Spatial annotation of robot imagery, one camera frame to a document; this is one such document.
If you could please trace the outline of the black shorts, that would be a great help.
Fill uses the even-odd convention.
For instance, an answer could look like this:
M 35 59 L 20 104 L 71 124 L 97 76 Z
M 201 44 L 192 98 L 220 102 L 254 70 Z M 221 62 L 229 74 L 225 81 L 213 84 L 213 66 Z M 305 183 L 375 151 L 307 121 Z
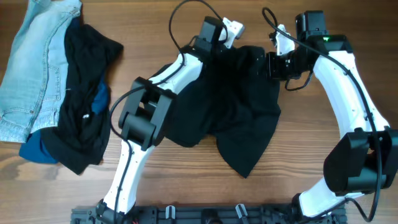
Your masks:
M 280 117 L 280 84 L 263 70 L 262 47 L 226 49 L 176 97 L 165 137 L 183 147 L 216 138 L 224 161 L 249 176 L 270 143 Z

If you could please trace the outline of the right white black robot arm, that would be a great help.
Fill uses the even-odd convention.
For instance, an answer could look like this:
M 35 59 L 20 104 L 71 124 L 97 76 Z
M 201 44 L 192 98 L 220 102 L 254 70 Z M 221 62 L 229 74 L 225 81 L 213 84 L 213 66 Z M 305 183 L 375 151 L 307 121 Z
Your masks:
M 267 78 L 288 83 L 308 73 L 322 84 L 338 122 L 340 141 L 326 157 L 323 177 L 291 203 L 290 219 L 314 223 L 359 197 L 372 195 L 369 213 L 375 216 L 381 191 L 397 173 L 397 131 L 378 112 L 356 68 L 353 49 L 344 35 L 331 35 L 322 11 L 306 11 L 295 18 L 295 37 L 262 9 L 273 28 L 276 50 L 266 57 Z

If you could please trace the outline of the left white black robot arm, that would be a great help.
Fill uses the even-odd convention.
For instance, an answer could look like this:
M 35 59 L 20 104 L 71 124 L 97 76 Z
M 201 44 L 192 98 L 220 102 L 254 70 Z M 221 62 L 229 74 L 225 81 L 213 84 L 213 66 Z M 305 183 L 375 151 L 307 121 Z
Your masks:
M 150 79 L 137 78 L 120 99 L 125 102 L 121 128 L 121 157 L 110 190 L 96 206 L 100 223 L 130 223 L 128 213 L 136 204 L 137 187 L 152 151 L 165 136 L 176 96 L 196 80 L 205 60 L 232 47 L 245 26 L 227 18 L 207 16 L 200 34 L 180 49 L 169 66 Z

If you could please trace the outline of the light blue denim jeans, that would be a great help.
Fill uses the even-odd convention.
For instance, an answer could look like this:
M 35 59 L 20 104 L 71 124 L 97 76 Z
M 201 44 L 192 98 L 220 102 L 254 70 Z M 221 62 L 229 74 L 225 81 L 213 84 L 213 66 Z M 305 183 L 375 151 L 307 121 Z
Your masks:
M 1 140 L 26 142 L 56 127 L 66 95 L 65 33 L 81 1 L 29 1 L 1 83 Z

